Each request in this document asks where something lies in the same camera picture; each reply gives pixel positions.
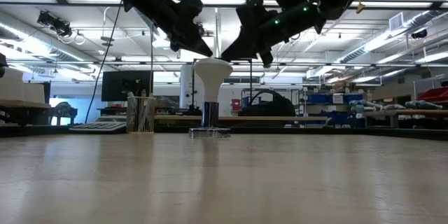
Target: computer monitor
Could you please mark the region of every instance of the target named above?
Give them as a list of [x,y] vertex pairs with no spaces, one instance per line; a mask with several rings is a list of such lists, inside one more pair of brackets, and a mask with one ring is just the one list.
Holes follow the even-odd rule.
[[103,102],[126,102],[127,93],[141,96],[145,90],[146,96],[153,89],[153,81],[150,83],[151,71],[107,71],[103,73],[103,86],[101,100]]

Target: white funnel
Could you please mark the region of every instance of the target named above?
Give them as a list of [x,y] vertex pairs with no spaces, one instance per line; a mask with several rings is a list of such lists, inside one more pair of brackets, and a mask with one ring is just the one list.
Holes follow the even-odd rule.
[[195,73],[204,83],[204,102],[217,102],[221,84],[233,68],[221,59],[206,58],[195,63]]

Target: ceiling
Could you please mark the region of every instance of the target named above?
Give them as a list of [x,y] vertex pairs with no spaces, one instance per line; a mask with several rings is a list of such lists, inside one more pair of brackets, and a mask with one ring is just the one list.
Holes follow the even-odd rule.
[[[396,0],[396,1],[445,1],[445,0]],[[8,14],[18,22],[23,22],[34,29],[38,29],[53,38],[54,45],[61,43],[53,31],[42,28],[37,22],[40,11],[50,11],[54,16],[67,20],[71,23],[71,27],[85,37],[78,37],[75,41],[73,37],[65,39],[65,43],[72,47],[75,52],[88,55],[92,59],[102,60],[101,51],[105,51],[106,47],[102,45],[104,41],[101,36],[110,36],[113,27],[113,21],[116,18],[118,8],[112,7],[106,11],[103,7],[67,7],[67,6],[33,6],[33,5],[2,5],[0,12]],[[339,20],[328,21],[324,26],[325,36],[318,35],[313,29],[309,29],[301,33],[296,41],[287,44],[276,45],[272,52],[276,62],[332,62],[329,58],[329,52],[338,52],[339,54],[355,45],[365,42],[373,34],[385,29],[389,25],[389,19],[400,13],[401,10],[364,10],[356,14],[354,10],[348,10]],[[413,13],[404,11],[405,17],[412,16]],[[239,20],[235,9],[233,8],[205,8],[196,18],[196,22],[201,22],[204,28],[218,36],[218,44],[220,51],[225,50],[231,42],[233,42],[239,33]],[[428,25],[428,37],[434,38],[445,33],[446,27],[445,17],[440,18],[437,22]],[[113,37],[115,42],[110,48],[107,60],[114,60],[120,57],[123,61],[150,61],[151,57],[151,40],[150,29],[143,20],[133,10],[125,12],[121,10]],[[205,37],[207,45],[216,51],[214,36]],[[382,53],[382,57],[396,54],[407,46],[418,45],[423,41],[411,40],[406,43],[404,36],[393,39],[389,43],[375,48],[373,52]],[[191,62],[195,58],[203,56],[182,50],[175,53],[171,50],[161,48],[154,49],[154,60],[156,62],[180,61]],[[364,63],[375,63],[371,57],[363,57],[358,59]],[[114,67],[117,70],[129,69],[147,69],[149,66],[122,65]],[[280,74],[297,73],[304,74],[312,67],[294,66],[282,69]],[[180,71],[180,66],[158,66],[158,71]],[[239,67],[238,71],[248,71],[248,66]],[[256,71],[278,71],[278,69],[263,69],[256,67]]]

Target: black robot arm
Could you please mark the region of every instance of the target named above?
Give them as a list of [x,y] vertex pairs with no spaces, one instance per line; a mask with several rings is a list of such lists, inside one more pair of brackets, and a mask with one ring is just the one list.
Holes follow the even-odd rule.
[[314,27],[320,34],[327,20],[336,20],[353,0],[276,0],[281,12],[263,8],[263,0],[246,0],[237,8],[241,22],[238,38],[221,57],[224,60],[256,59],[265,67],[273,61],[271,47]]
[[125,11],[135,7],[161,28],[168,35],[173,51],[182,48],[212,56],[202,40],[201,27],[193,22],[202,11],[201,0],[123,0],[123,4]]

